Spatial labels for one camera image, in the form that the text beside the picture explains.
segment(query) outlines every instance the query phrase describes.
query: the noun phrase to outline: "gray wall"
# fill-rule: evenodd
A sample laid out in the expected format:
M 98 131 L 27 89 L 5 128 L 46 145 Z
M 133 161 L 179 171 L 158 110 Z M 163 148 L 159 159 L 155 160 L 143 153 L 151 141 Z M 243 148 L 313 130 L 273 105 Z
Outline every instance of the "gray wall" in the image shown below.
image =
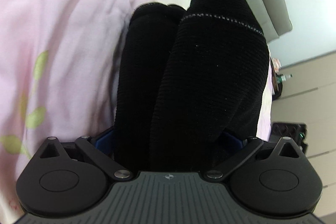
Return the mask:
M 336 224 L 336 213 L 321 217 L 325 224 Z
M 323 182 L 315 214 L 336 212 L 336 53 L 280 71 L 293 78 L 272 105 L 271 121 L 307 124 L 307 156 Z
M 293 30 L 269 44 L 290 65 L 336 50 L 336 0 L 285 0 Z

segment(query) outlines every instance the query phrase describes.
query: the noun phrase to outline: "black sock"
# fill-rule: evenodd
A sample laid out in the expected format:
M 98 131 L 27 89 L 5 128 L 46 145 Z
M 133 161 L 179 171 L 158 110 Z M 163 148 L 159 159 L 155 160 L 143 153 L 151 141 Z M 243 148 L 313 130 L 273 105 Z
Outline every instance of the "black sock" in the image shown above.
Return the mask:
M 154 109 L 151 169 L 209 169 L 226 157 L 226 130 L 256 135 L 269 64 L 260 25 L 245 0 L 191 0 Z
M 133 172 L 149 168 L 149 131 L 158 89 L 185 10 L 150 3 L 130 20 L 122 53 L 115 161 Z

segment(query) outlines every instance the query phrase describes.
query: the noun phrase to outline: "bottle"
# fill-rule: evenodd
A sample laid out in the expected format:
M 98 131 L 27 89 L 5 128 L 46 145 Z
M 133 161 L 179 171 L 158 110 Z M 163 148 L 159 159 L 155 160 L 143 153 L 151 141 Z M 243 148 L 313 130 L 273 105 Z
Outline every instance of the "bottle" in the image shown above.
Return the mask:
M 293 75 L 277 75 L 277 83 L 280 84 L 284 81 L 287 81 L 289 78 L 292 78 Z

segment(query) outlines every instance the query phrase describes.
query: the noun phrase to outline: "black electronic device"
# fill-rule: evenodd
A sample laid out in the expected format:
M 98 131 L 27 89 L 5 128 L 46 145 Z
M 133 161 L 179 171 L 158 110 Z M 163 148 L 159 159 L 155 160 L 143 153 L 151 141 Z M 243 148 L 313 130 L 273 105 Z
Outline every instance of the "black electronic device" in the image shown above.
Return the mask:
M 278 142 L 282 137 L 291 137 L 306 154 L 308 145 L 305 143 L 307 125 L 304 123 L 274 122 L 269 137 L 269 142 Z
M 106 132 L 101 138 L 111 142 Z M 323 223 L 312 214 L 321 180 L 289 137 L 277 144 L 250 137 L 205 173 L 137 175 L 98 142 L 44 141 L 16 184 L 26 211 L 17 224 Z

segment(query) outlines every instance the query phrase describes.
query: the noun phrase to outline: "green leaf print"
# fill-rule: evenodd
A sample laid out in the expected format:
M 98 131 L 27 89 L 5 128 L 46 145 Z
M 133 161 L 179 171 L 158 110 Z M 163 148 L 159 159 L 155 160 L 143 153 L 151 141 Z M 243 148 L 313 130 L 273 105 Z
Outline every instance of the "green leaf print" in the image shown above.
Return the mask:
M 19 109 L 20 109 L 20 116 L 23 120 L 25 120 L 26 118 L 27 104 L 28 104 L 28 97 L 25 94 L 22 94 L 19 101 Z
M 39 80 L 44 72 L 45 65 L 47 64 L 49 52 L 45 51 L 40 53 L 37 57 L 34 66 L 34 79 Z
M 0 143 L 3 145 L 3 147 L 9 154 L 13 155 L 24 154 L 29 159 L 32 158 L 27 148 L 22 144 L 21 140 L 15 135 L 0 136 Z
M 36 108 L 32 113 L 26 117 L 26 127 L 27 128 L 37 128 L 42 124 L 45 116 L 46 108 L 41 106 Z

